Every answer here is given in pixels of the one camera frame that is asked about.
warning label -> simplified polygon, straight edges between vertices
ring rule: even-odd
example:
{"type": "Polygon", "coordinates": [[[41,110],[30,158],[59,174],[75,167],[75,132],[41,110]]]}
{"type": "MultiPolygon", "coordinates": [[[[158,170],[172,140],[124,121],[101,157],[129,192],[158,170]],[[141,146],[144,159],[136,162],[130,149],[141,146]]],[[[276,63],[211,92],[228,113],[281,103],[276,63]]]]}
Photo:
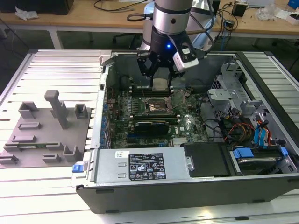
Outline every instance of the warning label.
{"type": "Polygon", "coordinates": [[[163,154],[130,154],[129,179],[132,181],[166,179],[163,154]]]}

open computer chassis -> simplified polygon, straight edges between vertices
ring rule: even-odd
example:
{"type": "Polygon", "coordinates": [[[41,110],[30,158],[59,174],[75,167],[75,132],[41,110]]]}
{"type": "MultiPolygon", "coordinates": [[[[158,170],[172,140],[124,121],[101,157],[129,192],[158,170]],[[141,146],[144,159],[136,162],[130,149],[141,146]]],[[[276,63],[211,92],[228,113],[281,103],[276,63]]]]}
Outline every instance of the open computer chassis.
{"type": "Polygon", "coordinates": [[[170,90],[163,69],[149,88],[137,57],[101,52],[90,159],[72,177],[93,212],[266,202],[299,188],[299,85],[271,54],[212,52],[170,90]]]}

desk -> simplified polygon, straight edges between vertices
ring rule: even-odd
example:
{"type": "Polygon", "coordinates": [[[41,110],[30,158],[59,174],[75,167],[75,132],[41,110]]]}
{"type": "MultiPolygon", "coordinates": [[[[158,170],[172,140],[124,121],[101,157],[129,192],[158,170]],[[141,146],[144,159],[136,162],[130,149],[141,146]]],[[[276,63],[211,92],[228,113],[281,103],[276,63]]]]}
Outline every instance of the desk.
{"type": "MultiPolygon", "coordinates": [[[[222,0],[221,7],[231,0],[222,0]]],[[[287,7],[288,0],[276,0],[281,9],[287,7]]],[[[143,13],[145,4],[135,5],[135,11],[125,13],[109,13],[93,7],[93,0],[75,0],[68,15],[39,14],[38,19],[24,21],[15,14],[0,13],[0,18],[12,29],[47,30],[52,38],[55,49],[63,49],[57,31],[85,31],[85,32],[116,32],[116,33],[142,33],[143,22],[128,22],[127,16],[131,13],[143,13]]],[[[130,3],[105,1],[103,8],[120,8],[130,3]]],[[[285,20],[277,18],[276,21],[259,21],[255,14],[257,9],[246,10],[243,17],[238,17],[238,28],[232,33],[237,37],[255,38],[299,38],[299,26],[293,26],[285,20]]],[[[217,20],[212,35],[220,30],[217,20]]]]}

floor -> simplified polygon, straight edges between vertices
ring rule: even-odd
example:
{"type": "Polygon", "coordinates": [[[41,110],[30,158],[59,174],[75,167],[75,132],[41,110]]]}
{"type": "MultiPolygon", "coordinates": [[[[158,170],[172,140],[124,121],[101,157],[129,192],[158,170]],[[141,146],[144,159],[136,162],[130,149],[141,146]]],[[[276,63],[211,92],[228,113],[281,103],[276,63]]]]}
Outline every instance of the floor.
{"type": "MultiPolygon", "coordinates": [[[[0,40],[0,93],[3,92],[21,64],[21,56],[25,56],[28,51],[11,31],[6,30],[6,32],[7,39],[0,40]]],[[[54,49],[47,31],[18,30],[17,35],[32,49],[54,49]]],[[[128,49],[133,38],[133,36],[121,37],[117,39],[116,44],[113,44],[112,37],[116,35],[115,33],[94,33],[93,42],[89,41],[89,35],[86,32],[59,32],[59,35],[65,49],[128,49]]],[[[277,40],[276,46],[273,46],[272,39],[260,39],[256,47],[252,46],[253,41],[253,38],[232,37],[228,43],[224,42],[224,49],[232,51],[270,51],[287,69],[299,56],[299,51],[294,45],[296,40],[277,40]]],[[[136,40],[135,45],[139,46],[140,43],[141,38],[136,40]]],[[[213,50],[220,50],[221,45],[222,40],[218,40],[213,50]]],[[[296,79],[299,79],[299,61],[293,66],[291,73],[296,79]]]]}

motherboard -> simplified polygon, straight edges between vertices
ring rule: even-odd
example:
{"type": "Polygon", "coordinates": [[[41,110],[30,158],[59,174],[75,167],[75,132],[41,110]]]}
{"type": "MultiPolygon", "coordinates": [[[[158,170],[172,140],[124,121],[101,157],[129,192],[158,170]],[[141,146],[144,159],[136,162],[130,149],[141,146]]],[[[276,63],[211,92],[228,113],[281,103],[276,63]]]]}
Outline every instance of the motherboard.
{"type": "Polygon", "coordinates": [[[208,141],[199,116],[201,94],[176,89],[168,96],[108,89],[111,148],[179,147],[208,141]]]}

